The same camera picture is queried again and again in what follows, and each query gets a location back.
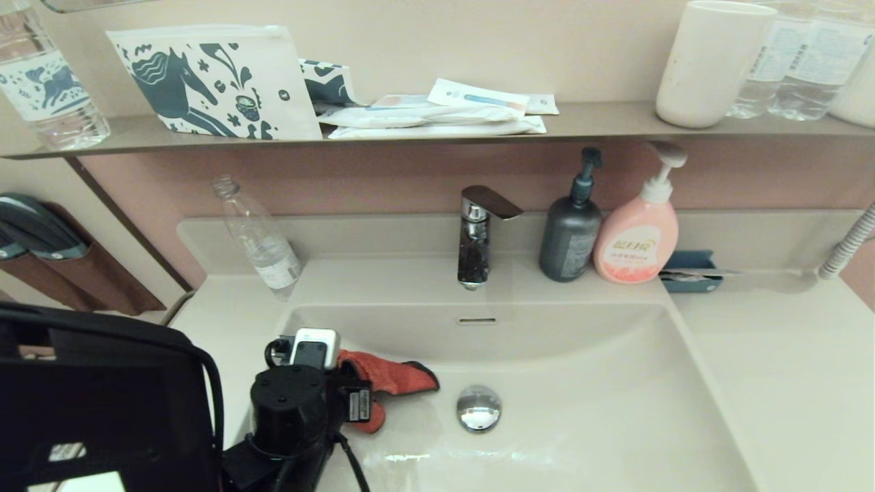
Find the dark grey pump bottle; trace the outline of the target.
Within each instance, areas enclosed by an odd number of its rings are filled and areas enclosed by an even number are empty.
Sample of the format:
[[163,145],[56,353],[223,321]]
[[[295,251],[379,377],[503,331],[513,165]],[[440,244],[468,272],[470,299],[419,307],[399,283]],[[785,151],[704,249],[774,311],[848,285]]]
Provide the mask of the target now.
[[591,260],[603,219],[600,207],[591,199],[593,170],[601,166],[601,150],[584,147],[582,170],[572,181],[569,195],[556,200],[547,213],[539,266],[555,282],[581,277]]

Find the small horse print pouch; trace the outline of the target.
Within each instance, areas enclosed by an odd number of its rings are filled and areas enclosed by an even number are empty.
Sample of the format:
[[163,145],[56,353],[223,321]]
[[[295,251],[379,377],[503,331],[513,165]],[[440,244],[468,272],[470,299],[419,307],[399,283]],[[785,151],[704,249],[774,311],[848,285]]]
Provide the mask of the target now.
[[304,84],[314,104],[367,107],[370,103],[354,90],[352,68],[312,59],[298,59]]

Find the horse label water bottle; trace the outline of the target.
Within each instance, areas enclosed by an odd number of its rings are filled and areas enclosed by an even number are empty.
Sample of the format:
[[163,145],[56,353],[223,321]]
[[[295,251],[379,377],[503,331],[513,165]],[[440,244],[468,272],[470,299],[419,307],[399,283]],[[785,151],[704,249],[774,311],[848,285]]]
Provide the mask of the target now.
[[0,91],[51,150],[90,148],[111,134],[31,0],[0,0]]

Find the grey wall shelf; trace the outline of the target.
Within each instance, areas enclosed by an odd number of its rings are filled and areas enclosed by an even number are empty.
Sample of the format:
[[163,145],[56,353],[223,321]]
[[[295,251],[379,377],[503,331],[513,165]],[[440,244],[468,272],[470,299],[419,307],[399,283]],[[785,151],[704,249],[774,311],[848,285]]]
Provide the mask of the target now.
[[332,129],[323,128],[319,139],[258,140],[199,136],[168,130],[156,116],[112,118],[111,135],[90,148],[56,152],[31,147],[22,152],[2,152],[4,159],[35,160],[78,158],[109,154],[182,152],[182,150],[238,150],[241,148],[295,148],[313,146],[405,146],[405,144],[546,144],[610,141],[674,141],[679,139],[794,138],[803,141],[825,138],[875,142],[875,130],[826,116],[815,122],[796,122],[775,115],[750,120],[729,118],[704,130],[690,130],[660,120],[652,102],[571,102],[559,115],[543,119],[546,133],[513,136],[428,136],[332,139]]

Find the pink pump soap bottle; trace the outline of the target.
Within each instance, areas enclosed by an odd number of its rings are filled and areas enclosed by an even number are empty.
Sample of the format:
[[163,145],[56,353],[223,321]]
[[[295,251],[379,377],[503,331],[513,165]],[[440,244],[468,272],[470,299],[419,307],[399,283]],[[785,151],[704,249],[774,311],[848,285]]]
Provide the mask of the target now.
[[603,220],[593,250],[597,274],[617,284],[642,284],[657,278],[679,238],[669,174],[684,166],[687,152],[666,142],[647,146],[662,163],[659,174],[648,178],[634,199]]

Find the tall white cup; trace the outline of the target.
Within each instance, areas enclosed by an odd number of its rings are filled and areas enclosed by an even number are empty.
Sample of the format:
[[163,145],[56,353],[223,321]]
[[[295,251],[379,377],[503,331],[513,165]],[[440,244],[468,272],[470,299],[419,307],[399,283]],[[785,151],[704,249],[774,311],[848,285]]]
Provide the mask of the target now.
[[762,4],[690,0],[660,80],[659,118],[691,130],[722,121],[777,15]]

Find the long white plastic packet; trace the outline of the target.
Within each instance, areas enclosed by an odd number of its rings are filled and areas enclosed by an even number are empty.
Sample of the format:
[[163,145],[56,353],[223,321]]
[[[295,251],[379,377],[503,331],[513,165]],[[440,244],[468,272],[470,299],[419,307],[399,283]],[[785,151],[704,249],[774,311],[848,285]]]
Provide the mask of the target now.
[[462,106],[366,107],[328,110],[317,117],[320,124],[338,127],[385,130],[426,125],[499,124],[524,118],[515,110],[487,104]]

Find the white packet with blue stripe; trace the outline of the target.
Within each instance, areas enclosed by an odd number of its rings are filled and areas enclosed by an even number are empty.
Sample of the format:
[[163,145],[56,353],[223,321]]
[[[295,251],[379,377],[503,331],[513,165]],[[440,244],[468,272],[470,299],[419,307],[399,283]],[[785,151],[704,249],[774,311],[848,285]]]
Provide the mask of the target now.
[[437,79],[426,98],[429,103],[447,107],[483,105],[509,110],[513,115],[525,115],[530,96],[512,94],[470,86],[456,81]]

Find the chrome drain stopper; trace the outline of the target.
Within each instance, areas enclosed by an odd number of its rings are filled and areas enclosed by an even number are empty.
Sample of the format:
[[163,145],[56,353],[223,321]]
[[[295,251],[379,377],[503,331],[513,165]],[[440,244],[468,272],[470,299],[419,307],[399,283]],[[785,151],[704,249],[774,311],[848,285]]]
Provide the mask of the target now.
[[500,421],[502,402],[491,388],[472,384],[457,397],[456,415],[460,426],[469,433],[486,433]]

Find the brown fabric wall pocket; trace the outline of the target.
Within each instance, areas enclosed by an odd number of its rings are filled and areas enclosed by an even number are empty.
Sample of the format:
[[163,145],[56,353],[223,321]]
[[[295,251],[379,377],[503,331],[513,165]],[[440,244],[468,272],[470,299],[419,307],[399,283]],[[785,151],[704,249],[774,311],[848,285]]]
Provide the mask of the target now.
[[43,203],[90,243],[84,258],[44,260],[30,251],[0,261],[0,271],[18,278],[50,299],[80,312],[114,311],[128,316],[165,310],[137,278],[131,275],[62,206]]

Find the blue plastic holder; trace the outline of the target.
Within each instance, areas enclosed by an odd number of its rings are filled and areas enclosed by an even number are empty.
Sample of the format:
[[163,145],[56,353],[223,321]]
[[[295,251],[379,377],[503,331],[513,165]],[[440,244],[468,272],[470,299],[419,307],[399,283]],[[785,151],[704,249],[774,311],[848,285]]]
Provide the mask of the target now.
[[671,294],[678,293],[709,293],[714,292],[724,282],[723,276],[715,273],[696,273],[694,277],[686,277],[669,270],[706,270],[715,271],[712,260],[712,250],[676,250],[665,267],[659,273],[660,282]]

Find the empty clear plastic bottle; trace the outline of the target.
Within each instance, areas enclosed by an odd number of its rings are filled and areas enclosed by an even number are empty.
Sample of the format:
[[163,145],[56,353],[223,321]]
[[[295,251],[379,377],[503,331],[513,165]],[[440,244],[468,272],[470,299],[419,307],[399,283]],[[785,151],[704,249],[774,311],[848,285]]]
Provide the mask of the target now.
[[303,270],[290,240],[232,176],[213,178],[211,188],[221,202],[223,222],[232,240],[273,296],[287,302]]

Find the white ceramic sink basin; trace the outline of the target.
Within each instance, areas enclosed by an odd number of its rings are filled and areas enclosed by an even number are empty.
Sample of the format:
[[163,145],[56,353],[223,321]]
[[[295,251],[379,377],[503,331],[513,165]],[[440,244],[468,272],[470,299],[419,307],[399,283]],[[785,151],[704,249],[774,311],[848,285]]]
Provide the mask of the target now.
[[[440,380],[381,398],[379,432],[342,430],[372,492],[759,492],[663,306],[310,305],[278,327],[332,329]],[[501,398],[490,432],[457,420],[472,384]]]

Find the orange and grey cleaning cloth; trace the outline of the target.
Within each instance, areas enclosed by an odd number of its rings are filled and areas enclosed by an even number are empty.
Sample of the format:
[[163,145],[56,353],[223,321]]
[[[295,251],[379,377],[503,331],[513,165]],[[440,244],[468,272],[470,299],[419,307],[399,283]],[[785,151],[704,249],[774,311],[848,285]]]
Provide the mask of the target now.
[[368,396],[360,398],[360,408],[368,404],[366,421],[350,422],[350,426],[366,434],[375,434],[386,421],[386,411],[379,402],[381,396],[412,396],[440,390],[440,380],[418,361],[396,362],[362,351],[340,350],[338,367],[357,380],[368,382]]

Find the flat white plastic packet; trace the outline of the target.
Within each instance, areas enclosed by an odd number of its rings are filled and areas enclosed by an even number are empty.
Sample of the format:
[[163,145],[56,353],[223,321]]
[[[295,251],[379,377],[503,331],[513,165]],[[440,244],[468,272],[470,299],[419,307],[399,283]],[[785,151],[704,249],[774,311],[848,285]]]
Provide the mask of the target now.
[[409,139],[449,137],[493,137],[513,135],[543,135],[546,125],[540,115],[524,116],[518,120],[487,122],[473,125],[426,125],[409,128],[352,128],[338,127],[329,139]]

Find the white ribbed container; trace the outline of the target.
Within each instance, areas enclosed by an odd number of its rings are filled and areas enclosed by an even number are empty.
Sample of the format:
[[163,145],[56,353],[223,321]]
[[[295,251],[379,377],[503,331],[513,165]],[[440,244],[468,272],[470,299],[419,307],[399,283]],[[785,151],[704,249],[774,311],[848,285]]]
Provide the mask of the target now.
[[849,124],[875,130],[875,40],[827,113]]

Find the dark grey slipper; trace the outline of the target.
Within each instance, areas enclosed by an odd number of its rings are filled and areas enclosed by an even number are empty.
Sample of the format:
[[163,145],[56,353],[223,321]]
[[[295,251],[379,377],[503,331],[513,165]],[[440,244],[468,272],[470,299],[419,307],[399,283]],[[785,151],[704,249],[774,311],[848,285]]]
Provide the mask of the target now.
[[12,260],[28,253],[22,245],[0,230],[0,261]]
[[0,193],[0,231],[41,259],[84,258],[90,243],[36,199],[20,193]]

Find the pale blue packet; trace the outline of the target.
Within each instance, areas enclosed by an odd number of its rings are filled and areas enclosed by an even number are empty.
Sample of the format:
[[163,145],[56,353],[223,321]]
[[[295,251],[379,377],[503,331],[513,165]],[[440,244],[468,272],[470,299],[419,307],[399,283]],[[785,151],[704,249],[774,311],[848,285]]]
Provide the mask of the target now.
[[370,109],[422,109],[437,108],[428,101],[428,94],[386,94],[376,100]]

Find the large horse print pouch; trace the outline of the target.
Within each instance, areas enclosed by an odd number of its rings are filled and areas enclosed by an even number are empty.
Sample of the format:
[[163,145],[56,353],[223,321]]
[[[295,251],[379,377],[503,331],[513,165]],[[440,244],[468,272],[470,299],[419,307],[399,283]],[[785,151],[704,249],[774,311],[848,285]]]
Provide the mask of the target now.
[[128,74],[170,131],[320,140],[290,31],[202,24],[107,31]]

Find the chrome sink faucet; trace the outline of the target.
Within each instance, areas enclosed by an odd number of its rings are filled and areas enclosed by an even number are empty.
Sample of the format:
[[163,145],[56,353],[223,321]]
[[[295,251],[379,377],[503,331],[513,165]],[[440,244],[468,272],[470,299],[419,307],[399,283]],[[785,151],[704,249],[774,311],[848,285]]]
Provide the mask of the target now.
[[487,186],[461,191],[457,282],[469,292],[484,286],[490,268],[491,218],[513,220],[523,209]]

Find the white label water bottle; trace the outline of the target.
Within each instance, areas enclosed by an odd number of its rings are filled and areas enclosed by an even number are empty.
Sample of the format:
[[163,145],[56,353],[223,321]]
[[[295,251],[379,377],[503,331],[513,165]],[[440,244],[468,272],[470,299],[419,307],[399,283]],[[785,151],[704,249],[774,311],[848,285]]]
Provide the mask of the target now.
[[815,15],[768,112],[816,121],[875,42],[875,0],[816,0]]
[[768,111],[807,37],[817,0],[743,0],[778,11],[728,118],[752,119]]

